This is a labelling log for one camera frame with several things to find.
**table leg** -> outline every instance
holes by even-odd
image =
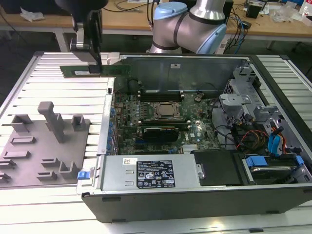
[[[224,50],[226,48],[226,44],[228,43],[228,40],[231,39],[231,35],[225,35],[224,39],[220,43],[219,47],[216,49],[215,54],[216,55],[222,55],[224,53]]]
[[[58,45],[61,52],[69,52],[69,44],[67,43],[67,39],[63,29],[59,28],[55,32],[55,36],[58,40]]]
[[[268,49],[268,50],[271,50],[272,47],[274,46],[274,44],[275,44],[275,40],[269,41],[269,43],[268,43],[268,45],[267,45],[267,49]]]

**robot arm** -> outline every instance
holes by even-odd
[[[100,73],[102,42],[102,8],[108,0],[55,0],[56,4],[73,16],[77,37],[72,39],[70,50],[84,62],[90,73]]]
[[[212,54],[226,33],[225,0],[197,0],[187,12],[181,2],[166,2],[155,9],[150,53],[179,53],[180,47],[197,54]]]

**floor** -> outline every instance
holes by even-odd
[[[26,42],[14,32],[11,40],[0,37],[0,105],[35,51],[59,51],[58,43],[51,33],[23,32],[21,36]],[[296,42],[278,41],[272,50],[266,49],[267,43],[267,41],[261,40],[246,40],[238,54],[287,55],[304,74],[312,66],[312,44],[300,44],[294,52],[292,48]],[[102,51],[145,53],[151,44],[151,36],[103,35]],[[229,54],[234,53],[234,51],[235,47],[231,48]],[[312,80],[312,71],[307,77]]]

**sticker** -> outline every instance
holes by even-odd
[[[180,63],[172,63],[172,64],[170,65],[170,68],[180,69],[180,68],[181,68],[181,64],[180,64]]]
[[[123,165],[136,165],[137,163],[137,157],[124,157],[122,159]]]
[[[75,71],[76,76],[87,76],[90,75],[89,71]]]
[[[136,186],[139,189],[174,188],[176,186],[171,160],[137,161],[136,172]]]

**wooden table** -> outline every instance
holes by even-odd
[[[234,0],[234,9],[244,0]],[[138,3],[121,3],[124,8],[139,6]],[[118,10],[112,0],[106,6],[107,9]],[[140,8],[142,12],[109,12],[103,10],[103,33],[104,34],[128,34],[128,35],[152,35],[146,19],[146,6]],[[236,9],[236,13],[242,20],[252,24],[246,39],[261,40],[285,40],[285,41],[312,41],[312,27],[307,27],[302,22],[274,23],[270,16],[258,16],[257,19],[246,18],[245,12]],[[20,15],[4,14],[8,22],[18,31],[53,32],[56,34],[61,51],[68,51],[68,43],[65,33],[74,32],[72,18],[64,16],[46,15],[46,19],[28,22]],[[12,30],[3,19],[0,18],[0,30]],[[234,20],[229,20],[227,36],[232,37],[236,33]]]

